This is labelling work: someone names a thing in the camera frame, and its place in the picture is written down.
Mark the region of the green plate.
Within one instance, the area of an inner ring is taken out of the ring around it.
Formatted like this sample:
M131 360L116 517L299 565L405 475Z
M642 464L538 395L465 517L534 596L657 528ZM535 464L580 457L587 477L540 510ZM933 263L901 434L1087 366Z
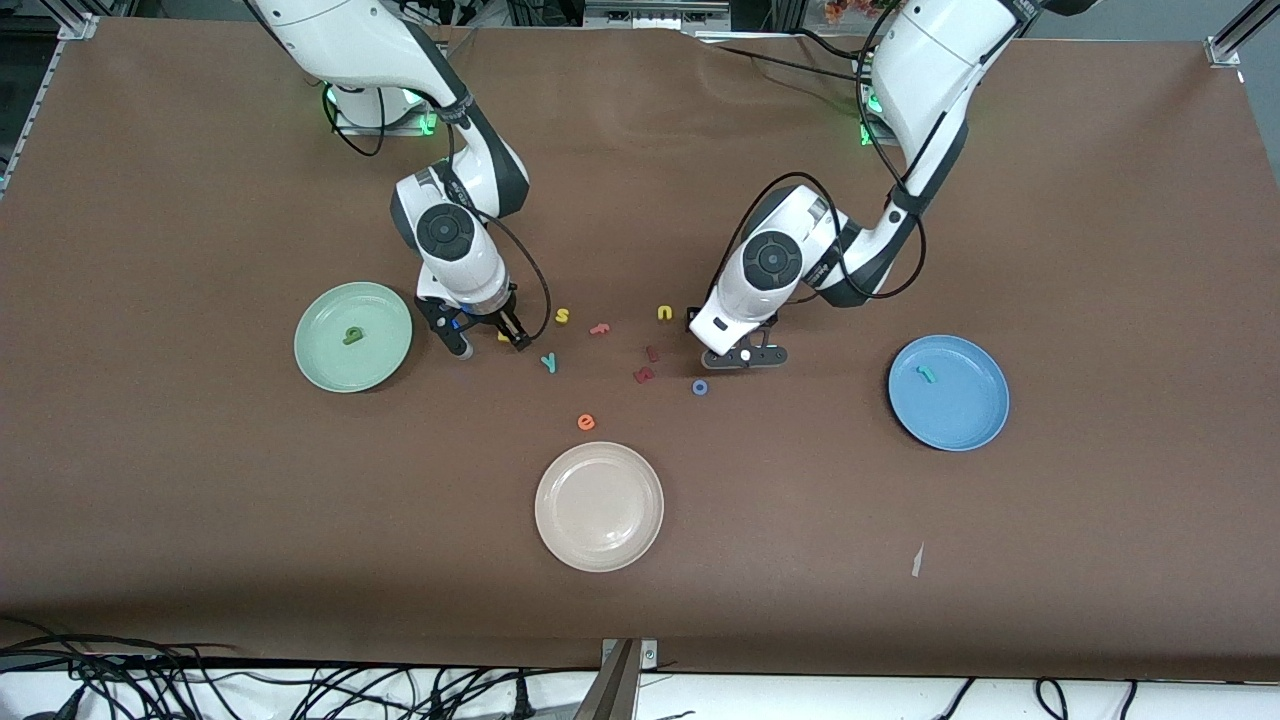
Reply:
M342 343L348 327L364 338ZM294 332L294 360L316 387L357 393L389 379L408 355L413 323L404 300L384 284L352 282L321 293Z

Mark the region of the brown table cover sheet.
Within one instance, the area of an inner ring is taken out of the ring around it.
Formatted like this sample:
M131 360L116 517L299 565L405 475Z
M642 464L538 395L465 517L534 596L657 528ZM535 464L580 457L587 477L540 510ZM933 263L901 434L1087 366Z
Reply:
M804 170L879 214L844 85L671 31L483 29L454 59L570 323L466 361L416 325L388 382L335 395L294 328L338 284L412 291L388 205L443 140L357 156L244 22L67 46L0 200L1 639L12 615L271 659L585 667L650 637L681 671L1280 680L1280 191L1198 44L1014 44L918 282L785 309L790 360L703 397L657 307L700 302L753 196ZM979 448L893 415L929 334L1009 382ZM596 441L666 498L618 571L535 524Z

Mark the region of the cream plate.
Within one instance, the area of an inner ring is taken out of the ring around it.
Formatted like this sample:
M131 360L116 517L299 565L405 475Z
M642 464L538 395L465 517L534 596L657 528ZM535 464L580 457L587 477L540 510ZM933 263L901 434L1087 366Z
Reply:
M625 445L603 441L573 446L553 460L534 500L547 550L588 573L635 564L655 543L664 512L653 465Z

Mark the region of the blue plate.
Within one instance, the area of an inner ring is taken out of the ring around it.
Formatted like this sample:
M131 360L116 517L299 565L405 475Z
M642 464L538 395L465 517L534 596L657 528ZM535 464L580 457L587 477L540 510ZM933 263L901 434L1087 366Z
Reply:
M929 366L937 382L916 372ZM1001 366L979 345L952 334L929 334L905 345L886 380L899 424L915 439L947 452L979 448L1004 429L1011 393Z

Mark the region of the black box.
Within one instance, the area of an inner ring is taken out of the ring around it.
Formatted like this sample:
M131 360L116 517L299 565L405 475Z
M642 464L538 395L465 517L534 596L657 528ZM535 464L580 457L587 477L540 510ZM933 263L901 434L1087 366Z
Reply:
M581 27L585 0L504 0L516 27Z

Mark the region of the silver metal device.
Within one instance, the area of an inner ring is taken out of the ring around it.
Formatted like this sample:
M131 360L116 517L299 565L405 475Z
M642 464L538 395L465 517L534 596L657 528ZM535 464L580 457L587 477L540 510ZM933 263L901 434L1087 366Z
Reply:
M584 0L589 29L676 29L686 35L730 32L730 0Z

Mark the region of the grey diagonal bar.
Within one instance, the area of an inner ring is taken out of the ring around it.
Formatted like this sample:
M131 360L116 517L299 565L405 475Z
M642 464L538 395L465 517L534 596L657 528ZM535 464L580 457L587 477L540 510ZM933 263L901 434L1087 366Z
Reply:
M572 720L634 720L646 651L643 639L604 643L602 667Z

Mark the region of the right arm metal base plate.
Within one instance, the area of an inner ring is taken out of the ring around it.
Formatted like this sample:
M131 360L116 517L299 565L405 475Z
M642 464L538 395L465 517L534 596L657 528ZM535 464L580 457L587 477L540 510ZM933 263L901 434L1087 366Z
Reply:
M323 108L347 136L431 136L438 117L425 99L404 88L344 88L328 85Z

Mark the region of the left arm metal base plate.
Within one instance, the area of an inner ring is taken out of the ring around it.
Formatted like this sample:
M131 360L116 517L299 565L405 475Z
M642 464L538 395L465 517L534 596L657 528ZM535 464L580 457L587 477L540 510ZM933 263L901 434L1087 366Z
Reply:
M861 69L858 72L861 77L861 87L859 88L858 95L863 105L860 120L861 143L865 146L879 143L881 146L899 147L900 142L884 119L883 106L872 83L873 64L874 59L873 56L869 56L864 60Z

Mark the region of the small metal bracket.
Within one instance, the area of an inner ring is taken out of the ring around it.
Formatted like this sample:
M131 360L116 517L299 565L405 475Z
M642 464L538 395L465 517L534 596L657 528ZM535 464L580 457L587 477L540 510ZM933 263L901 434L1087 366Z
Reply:
M620 639L607 638L602 642L602 666L611 656ZM636 647L640 648L640 667L643 671L655 671L659 667L658 641L655 638L637 638Z

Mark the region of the aluminium frame rail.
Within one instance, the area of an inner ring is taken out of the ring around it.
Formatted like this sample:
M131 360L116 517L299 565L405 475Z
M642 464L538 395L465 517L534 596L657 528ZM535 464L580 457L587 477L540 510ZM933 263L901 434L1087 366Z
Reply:
M0 0L0 200L72 42L92 38L96 0Z

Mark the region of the aluminium frame corner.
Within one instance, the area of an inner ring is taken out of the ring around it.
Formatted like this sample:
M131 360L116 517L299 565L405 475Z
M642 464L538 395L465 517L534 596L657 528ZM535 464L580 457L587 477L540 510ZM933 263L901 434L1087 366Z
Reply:
M1221 29L1204 40L1213 68L1238 67L1239 50L1280 15L1280 0L1249 0Z

